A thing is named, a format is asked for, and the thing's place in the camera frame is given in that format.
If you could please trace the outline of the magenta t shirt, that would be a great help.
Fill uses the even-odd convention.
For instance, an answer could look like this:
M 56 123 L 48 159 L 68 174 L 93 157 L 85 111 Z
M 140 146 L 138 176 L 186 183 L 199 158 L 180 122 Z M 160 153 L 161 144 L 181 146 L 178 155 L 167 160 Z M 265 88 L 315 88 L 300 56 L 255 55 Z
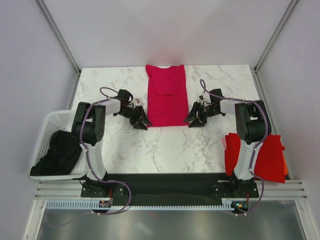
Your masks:
M 189 114 L 185 66 L 160 68 L 146 65 L 147 118 L 150 127 L 187 126 Z

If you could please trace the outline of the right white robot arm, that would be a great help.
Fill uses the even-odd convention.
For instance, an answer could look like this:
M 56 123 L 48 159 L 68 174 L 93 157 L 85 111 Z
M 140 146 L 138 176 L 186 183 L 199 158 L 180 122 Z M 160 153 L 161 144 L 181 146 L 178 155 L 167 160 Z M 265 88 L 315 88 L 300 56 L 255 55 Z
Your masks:
M 247 191 L 244 181 L 255 177 L 254 168 L 258 152 L 264 140 L 271 134 L 271 124 L 265 103 L 262 100 L 242 100 L 224 97 L 220 88 L 208 92 L 210 103 L 201 95 L 184 120 L 190 128 L 201 128 L 208 118 L 230 114 L 235 116 L 236 132 L 240 138 L 240 151 L 233 170 L 235 181 L 229 184 L 229 191 L 235 197 Z

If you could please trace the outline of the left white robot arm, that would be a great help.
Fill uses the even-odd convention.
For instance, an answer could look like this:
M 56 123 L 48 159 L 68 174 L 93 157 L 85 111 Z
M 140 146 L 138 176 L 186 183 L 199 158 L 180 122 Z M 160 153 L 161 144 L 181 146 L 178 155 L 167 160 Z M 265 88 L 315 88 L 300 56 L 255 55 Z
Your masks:
M 110 191 L 109 183 L 103 180 L 107 174 L 102 157 L 106 117 L 122 116 L 137 130 L 147 130 L 147 126 L 152 125 L 144 108 L 128 90 L 120 89 L 114 92 L 116 96 L 103 93 L 105 99 L 94 103 L 78 103 L 71 128 L 85 152 L 88 166 L 86 177 L 95 181 L 92 191 L 99 197 L 106 196 Z

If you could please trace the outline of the white plastic basket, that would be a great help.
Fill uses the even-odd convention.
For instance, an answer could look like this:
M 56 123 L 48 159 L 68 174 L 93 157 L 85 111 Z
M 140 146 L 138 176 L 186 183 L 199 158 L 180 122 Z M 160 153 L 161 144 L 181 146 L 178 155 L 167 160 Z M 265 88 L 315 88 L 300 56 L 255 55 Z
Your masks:
M 43 122 L 39 138 L 37 140 L 35 150 L 33 152 L 31 167 L 34 167 L 39 160 L 46 155 L 50 148 L 51 136 L 59 131 L 70 132 L 74 121 L 76 111 L 59 110 L 49 113 Z M 85 153 L 82 152 L 75 167 L 70 174 L 67 175 L 48 175 L 48 176 L 35 176 L 30 174 L 31 179 L 39 181 L 64 181 L 79 179 L 86 175 L 88 170 Z

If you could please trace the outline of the black t shirt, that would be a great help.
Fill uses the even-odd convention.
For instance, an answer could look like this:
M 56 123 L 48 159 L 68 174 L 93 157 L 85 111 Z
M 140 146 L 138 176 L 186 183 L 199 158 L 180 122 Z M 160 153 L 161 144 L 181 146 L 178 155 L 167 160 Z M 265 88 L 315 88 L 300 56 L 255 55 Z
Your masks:
M 82 153 L 80 141 L 71 132 L 58 130 L 50 138 L 47 153 L 30 170 L 31 176 L 69 175 Z

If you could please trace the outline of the folded red t shirt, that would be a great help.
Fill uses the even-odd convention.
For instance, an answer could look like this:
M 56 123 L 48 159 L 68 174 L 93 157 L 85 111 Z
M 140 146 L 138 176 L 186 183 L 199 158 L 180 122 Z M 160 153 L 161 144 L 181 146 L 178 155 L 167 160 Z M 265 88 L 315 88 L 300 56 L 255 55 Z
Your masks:
M 227 176 L 231 176 L 240 154 L 241 140 L 236 133 L 229 133 L 222 138 L 224 165 Z M 257 154 L 254 173 L 266 181 L 285 183 L 284 153 L 280 135 L 269 135 Z

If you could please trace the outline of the folded orange t shirt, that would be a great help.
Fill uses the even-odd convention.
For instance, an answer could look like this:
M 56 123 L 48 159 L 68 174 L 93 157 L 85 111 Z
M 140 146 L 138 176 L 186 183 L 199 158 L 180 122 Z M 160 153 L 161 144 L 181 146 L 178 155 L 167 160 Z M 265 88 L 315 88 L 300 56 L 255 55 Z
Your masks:
M 288 176 L 289 173 L 288 173 L 288 166 L 287 166 L 287 163 L 286 163 L 286 160 L 284 159 L 283 160 L 283 166 L 284 166 L 284 175 L 285 176 Z

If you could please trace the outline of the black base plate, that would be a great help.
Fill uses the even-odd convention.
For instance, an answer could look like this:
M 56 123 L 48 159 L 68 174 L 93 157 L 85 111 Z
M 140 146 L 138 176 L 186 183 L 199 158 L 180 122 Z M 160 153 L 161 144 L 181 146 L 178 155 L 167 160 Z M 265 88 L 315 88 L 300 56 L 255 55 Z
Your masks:
M 86 178 L 81 197 L 110 197 L 118 204 L 217 204 L 224 198 L 258 198 L 253 179 L 224 173 L 109 173 L 105 183 Z

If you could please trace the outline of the aluminium rail frame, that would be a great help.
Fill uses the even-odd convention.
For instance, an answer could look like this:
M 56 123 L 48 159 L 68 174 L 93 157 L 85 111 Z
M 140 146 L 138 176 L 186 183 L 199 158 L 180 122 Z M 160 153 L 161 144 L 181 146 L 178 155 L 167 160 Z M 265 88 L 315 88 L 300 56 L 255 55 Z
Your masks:
M 314 239 L 300 180 L 232 191 L 219 173 L 41 181 L 24 232 L 47 239 Z

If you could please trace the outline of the right aluminium corner post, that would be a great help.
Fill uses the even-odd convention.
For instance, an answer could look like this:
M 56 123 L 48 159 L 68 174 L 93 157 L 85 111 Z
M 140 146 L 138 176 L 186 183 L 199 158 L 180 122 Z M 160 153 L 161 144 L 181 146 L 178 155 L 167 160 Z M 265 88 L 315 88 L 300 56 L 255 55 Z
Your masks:
M 260 55 L 257 63 L 252 68 L 253 72 L 255 74 L 258 73 L 260 68 L 262 67 L 263 63 L 265 62 L 269 52 L 271 51 L 272 47 L 276 43 L 278 37 L 280 36 L 282 30 L 284 29 L 285 25 L 289 21 L 289 18 L 291 17 L 292 13 L 294 12 L 295 8 L 299 4 L 300 0 L 290 0 L 288 6 L 286 7 L 284 13 L 282 14 L 278 24 L 276 25 L 270 39 L 268 40 L 262 54 Z

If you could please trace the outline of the aluminium corner post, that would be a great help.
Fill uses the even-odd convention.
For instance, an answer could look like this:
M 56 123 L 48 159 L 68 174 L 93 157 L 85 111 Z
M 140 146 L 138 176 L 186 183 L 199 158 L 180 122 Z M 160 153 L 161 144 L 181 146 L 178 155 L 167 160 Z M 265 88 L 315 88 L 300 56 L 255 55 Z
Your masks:
M 35 0 L 34 2 L 38 6 L 40 12 L 42 13 L 45 21 L 47 22 L 49 28 L 51 29 L 53 35 L 56 38 L 58 44 L 60 45 L 62 51 L 64 52 L 69 63 L 71 64 L 73 70 L 76 72 L 76 75 L 79 77 L 81 74 L 81 68 L 79 67 L 78 63 L 76 62 L 66 40 L 64 39 L 64 37 L 63 37 L 56 21 L 54 20 L 49 8 L 47 7 L 45 1 L 44 0 Z
M 260 55 L 257 63 L 252 68 L 253 72 L 255 74 L 258 73 L 260 68 L 262 67 L 263 63 L 265 62 L 269 52 L 271 51 L 272 47 L 276 43 L 278 37 L 280 36 L 282 30 L 284 29 L 285 25 L 289 21 L 289 18 L 291 17 L 292 13 L 294 12 L 295 8 L 299 4 L 300 0 L 290 0 L 288 6 L 286 7 L 284 13 L 282 14 L 278 24 L 276 25 L 270 39 L 268 40 L 262 54 Z

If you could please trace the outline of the left aluminium corner post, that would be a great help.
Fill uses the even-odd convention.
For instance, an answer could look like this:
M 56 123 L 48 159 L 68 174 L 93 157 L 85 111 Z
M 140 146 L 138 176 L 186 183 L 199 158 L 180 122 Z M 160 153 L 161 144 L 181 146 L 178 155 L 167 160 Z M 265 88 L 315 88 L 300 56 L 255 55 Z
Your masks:
M 78 63 L 76 62 L 66 40 L 64 39 L 64 37 L 63 37 L 56 21 L 54 20 L 49 8 L 47 7 L 45 1 L 44 0 L 35 0 L 34 2 L 38 6 L 40 12 L 42 13 L 45 21 L 47 22 L 49 28 L 51 29 L 53 35 L 56 38 L 58 44 L 60 45 L 62 51 L 64 52 L 69 63 L 71 64 L 73 70 L 76 72 L 76 75 L 79 77 L 81 74 L 81 68 L 79 67 Z

